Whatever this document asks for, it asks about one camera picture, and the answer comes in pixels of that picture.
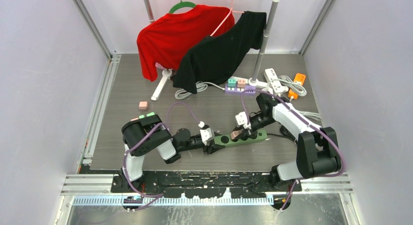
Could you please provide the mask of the green power strip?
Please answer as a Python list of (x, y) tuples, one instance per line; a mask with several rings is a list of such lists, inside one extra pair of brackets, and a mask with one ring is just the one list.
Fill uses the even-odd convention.
[(230, 134), (226, 135), (216, 135), (214, 137), (214, 142), (217, 145), (224, 147), (234, 147), (239, 145), (247, 145), (258, 142), (263, 142), (267, 139), (267, 132), (265, 130), (258, 130), (255, 137), (240, 138), (237, 140), (232, 140)]

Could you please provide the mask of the white power strip with USB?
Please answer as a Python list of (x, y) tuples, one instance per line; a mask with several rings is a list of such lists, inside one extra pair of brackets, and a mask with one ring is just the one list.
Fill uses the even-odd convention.
[(264, 70), (264, 78), (267, 83), (279, 79), (273, 68), (268, 68)]

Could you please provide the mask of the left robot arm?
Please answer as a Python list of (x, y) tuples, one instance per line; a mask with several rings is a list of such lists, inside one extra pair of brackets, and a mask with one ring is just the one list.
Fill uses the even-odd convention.
[(142, 186), (143, 163), (147, 153), (157, 150), (166, 164), (181, 158), (180, 152), (202, 149), (206, 154), (215, 153), (225, 146), (216, 143), (212, 128), (200, 122), (200, 133), (191, 135), (188, 129), (179, 129), (172, 135), (160, 117), (154, 113), (142, 115), (126, 123), (121, 132), (125, 154), (122, 171), (123, 186), (137, 192)]

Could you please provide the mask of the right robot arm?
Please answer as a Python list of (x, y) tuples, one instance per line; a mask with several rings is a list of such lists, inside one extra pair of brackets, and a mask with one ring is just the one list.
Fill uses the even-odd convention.
[(287, 99), (261, 92), (256, 97), (260, 108), (254, 115), (242, 111), (235, 115), (237, 138), (251, 136), (253, 132), (273, 123), (281, 124), (296, 141), (294, 161), (273, 166), (269, 182), (276, 191), (283, 191), (292, 180), (319, 176), (335, 177), (345, 170), (345, 161), (338, 148), (336, 131), (323, 128), (299, 113)]

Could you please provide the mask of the orange power strip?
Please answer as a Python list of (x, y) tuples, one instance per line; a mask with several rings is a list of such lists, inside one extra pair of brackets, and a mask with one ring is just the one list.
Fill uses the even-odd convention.
[(304, 88), (303, 84), (305, 82), (306, 75), (297, 73), (295, 78), (290, 85), (290, 90), (288, 92), (288, 98), (290, 100), (297, 99), (299, 96), (306, 96), (307, 90)]

